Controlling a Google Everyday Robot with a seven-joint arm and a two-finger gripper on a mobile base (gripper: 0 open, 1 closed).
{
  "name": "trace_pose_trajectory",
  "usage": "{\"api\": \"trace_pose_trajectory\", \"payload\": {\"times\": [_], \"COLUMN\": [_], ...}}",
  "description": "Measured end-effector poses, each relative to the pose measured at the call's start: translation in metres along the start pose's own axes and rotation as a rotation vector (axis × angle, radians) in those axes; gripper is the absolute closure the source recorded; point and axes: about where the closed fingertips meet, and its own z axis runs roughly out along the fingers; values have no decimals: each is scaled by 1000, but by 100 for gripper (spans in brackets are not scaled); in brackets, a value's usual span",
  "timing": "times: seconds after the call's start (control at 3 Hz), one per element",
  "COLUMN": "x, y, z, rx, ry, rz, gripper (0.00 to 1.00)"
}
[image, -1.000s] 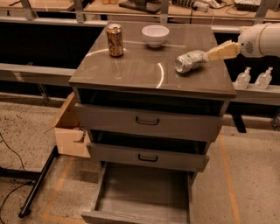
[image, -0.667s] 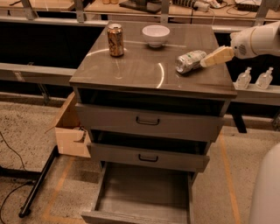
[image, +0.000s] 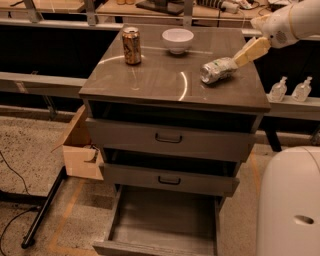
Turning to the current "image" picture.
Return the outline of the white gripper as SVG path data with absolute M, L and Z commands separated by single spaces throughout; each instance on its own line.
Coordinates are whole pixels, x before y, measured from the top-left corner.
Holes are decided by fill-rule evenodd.
M 251 38 L 235 54 L 233 60 L 238 67 L 266 55 L 271 46 L 279 49 L 298 42 L 291 19 L 291 12 L 295 7 L 295 4 L 291 4 L 278 9 L 270 15 L 267 14 L 251 19 L 252 27 L 261 30 L 264 37 Z

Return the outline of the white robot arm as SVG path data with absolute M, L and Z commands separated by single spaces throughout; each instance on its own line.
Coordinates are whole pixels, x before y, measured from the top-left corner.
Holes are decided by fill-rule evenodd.
M 250 40 L 234 56 L 237 66 L 320 34 L 320 0 L 302 0 L 252 26 L 262 37 Z M 320 256 L 320 149 L 293 147 L 268 163 L 260 189 L 256 256 Z

